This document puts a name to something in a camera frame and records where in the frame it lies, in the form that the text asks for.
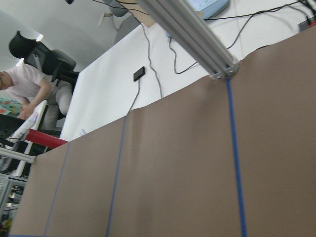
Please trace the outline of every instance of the red bar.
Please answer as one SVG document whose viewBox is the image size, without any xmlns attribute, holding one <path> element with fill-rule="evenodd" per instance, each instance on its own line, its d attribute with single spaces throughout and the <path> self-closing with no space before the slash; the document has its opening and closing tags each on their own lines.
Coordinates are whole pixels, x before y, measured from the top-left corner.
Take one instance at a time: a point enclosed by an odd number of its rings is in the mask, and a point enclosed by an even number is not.
<svg viewBox="0 0 316 237">
<path fill-rule="evenodd" d="M 26 136 L 25 140 L 28 140 L 30 142 L 34 142 L 36 144 L 49 147 L 49 148 L 56 148 L 67 143 L 67 141 L 63 139 L 53 137 L 53 136 L 50 136 L 48 134 L 45 134 L 33 129 L 29 130 L 29 133 Z"/>
</svg>

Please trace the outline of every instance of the pink shirt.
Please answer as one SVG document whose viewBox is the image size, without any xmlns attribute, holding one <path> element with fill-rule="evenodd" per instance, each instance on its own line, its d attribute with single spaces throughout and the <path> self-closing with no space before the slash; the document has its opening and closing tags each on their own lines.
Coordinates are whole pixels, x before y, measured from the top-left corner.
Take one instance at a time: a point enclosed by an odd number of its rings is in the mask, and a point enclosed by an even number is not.
<svg viewBox="0 0 316 237">
<path fill-rule="evenodd" d="M 37 68 L 28 64 L 21 64 L 6 70 L 6 72 L 13 81 L 13 86 L 6 89 L 6 91 L 20 103 L 25 102 L 26 97 L 34 98 L 37 95 L 40 90 L 39 83 L 42 79 L 49 82 L 51 92 L 57 82 L 51 82 L 52 76 L 41 73 Z"/>
</svg>

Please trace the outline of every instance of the man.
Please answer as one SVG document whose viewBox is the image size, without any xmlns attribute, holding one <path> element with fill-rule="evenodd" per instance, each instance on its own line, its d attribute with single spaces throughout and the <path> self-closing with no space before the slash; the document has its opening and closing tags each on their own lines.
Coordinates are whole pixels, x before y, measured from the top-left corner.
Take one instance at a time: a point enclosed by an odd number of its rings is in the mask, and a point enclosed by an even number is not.
<svg viewBox="0 0 316 237">
<path fill-rule="evenodd" d="M 56 122 L 59 110 L 67 114 L 72 86 L 65 81 L 51 82 L 52 76 L 41 73 L 35 67 L 22 64 L 0 73 L 0 89 L 6 90 L 23 106 L 18 118 L 27 119 L 34 108 L 43 100 L 47 100 L 48 109 L 42 128 L 58 130 Z"/>
</svg>

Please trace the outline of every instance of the man's arm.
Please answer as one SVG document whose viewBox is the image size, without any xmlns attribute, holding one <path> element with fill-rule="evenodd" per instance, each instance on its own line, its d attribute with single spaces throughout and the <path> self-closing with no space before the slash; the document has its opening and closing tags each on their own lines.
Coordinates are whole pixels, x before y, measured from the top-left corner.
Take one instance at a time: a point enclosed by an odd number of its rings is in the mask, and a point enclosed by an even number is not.
<svg viewBox="0 0 316 237">
<path fill-rule="evenodd" d="M 33 113 L 35 107 L 40 104 L 49 94 L 50 92 L 50 85 L 49 83 L 45 80 L 42 79 L 39 82 L 39 92 L 37 93 L 37 95 L 35 96 L 35 98 L 32 100 L 32 102 L 30 103 L 29 100 L 25 101 L 24 103 L 22 103 L 23 107 L 20 111 L 20 115 L 18 118 L 20 119 L 27 119 L 29 116 L 31 116 L 31 114 Z"/>
</svg>

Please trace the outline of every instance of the white table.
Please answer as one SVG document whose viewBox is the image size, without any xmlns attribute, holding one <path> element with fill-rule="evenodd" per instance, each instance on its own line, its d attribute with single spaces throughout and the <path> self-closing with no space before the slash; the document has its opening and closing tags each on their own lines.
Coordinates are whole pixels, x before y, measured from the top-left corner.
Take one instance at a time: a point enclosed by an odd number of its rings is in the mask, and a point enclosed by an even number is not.
<svg viewBox="0 0 316 237">
<path fill-rule="evenodd" d="M 232 0 L 229 9 L 220 17 L 254 13 L 291 3 L 289 0 Z M 300 4 L 295 7 L 311 13 Z M 248 18 L 207 21 L 224 45 L 234 41 Z M 230 49 L 239 60 L 259 47 L 276 43 L 298 33 L 304 15 L 291 8 L 253 17 L 236 44 Z M 207 75 L 200 65 L 177 75 L 173 71 L 174 54 L 168 48 L 165 30 L 158 24 L 146 28 L 151 42 L 150 57 L 158 72 L 163 96 L 167 96 Z M 177 70 L 181 71 L 195 60 L 175 41 L 172 47 L 178 54 Z M 78 78 L 61 138 L 71 141 L 83 132 L 90 132 L 126 115 L 137 93 L 133 74 L 142 66 L 146 74 L 141 78 L 141 92 L 134 105 L 139 108 L 160 99 L 158 83 L 149 68 L 148 44 L 139 26 L 84 69 Z"/>
</svg>

